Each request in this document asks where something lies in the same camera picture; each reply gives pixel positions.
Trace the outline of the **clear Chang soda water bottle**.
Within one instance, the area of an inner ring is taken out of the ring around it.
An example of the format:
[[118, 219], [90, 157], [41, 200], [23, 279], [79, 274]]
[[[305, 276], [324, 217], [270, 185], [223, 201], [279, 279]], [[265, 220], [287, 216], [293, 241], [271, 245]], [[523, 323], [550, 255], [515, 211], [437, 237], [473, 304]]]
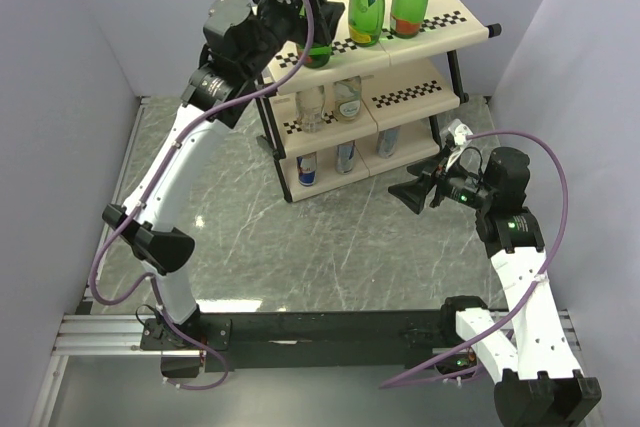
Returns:
[[301, 90], [295, 94], [296, 117], [303, 132], [315, 133], [322, 126], [325, 89], [316, 86]]

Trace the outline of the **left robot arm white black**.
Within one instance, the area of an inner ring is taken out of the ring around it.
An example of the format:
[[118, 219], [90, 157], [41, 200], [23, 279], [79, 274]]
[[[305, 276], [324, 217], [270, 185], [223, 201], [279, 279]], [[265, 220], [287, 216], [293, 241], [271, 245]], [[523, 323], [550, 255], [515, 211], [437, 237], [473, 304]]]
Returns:
[[176, 348], [193, 346], [200, 335], [200, 309], [186, 267], [195, 241], [176, 226], [191, 185], [260, 96], [256, 81], [284, 44], [331, 44], [344, 11], [344, 3], [325, 0], [217, 0], [203, 27], [200, 66], [171, 132], [138, 189], [103, 211], [105, 223], [154, 280], [170, 318], [164, 336]]

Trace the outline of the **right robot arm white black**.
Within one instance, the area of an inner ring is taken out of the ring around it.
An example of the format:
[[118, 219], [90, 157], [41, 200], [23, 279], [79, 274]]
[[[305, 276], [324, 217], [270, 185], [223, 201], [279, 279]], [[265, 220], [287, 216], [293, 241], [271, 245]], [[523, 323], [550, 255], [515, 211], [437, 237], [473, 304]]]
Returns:
[[536, 217], [525, 207], [529, 158], [494, 149], [483, 172], [462, 167], [450, 148], [409, 167], [413, 180], [389, 193], [412, 212], [450, 199], [474, 210], [476, 231], [499, 277], [512, 329], [506, 335], [489, 309], [471, 297], [441, 308], [439, 334], [472, 349], [494, 382], [504, 426], [578, 426], [602, 398], [598, 380], [584, 375], [565, 335], [543, 264], [548, 256]]

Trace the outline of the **silver blue energy drink can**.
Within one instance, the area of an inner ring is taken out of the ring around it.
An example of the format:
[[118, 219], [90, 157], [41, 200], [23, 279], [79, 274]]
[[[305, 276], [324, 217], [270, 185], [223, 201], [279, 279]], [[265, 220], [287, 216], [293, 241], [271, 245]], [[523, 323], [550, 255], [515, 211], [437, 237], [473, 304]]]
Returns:
[[376, 142], [376, 153], [381, 158], [391, 157], [396, 150], [400, 135], [400, 127], [380, 131]]

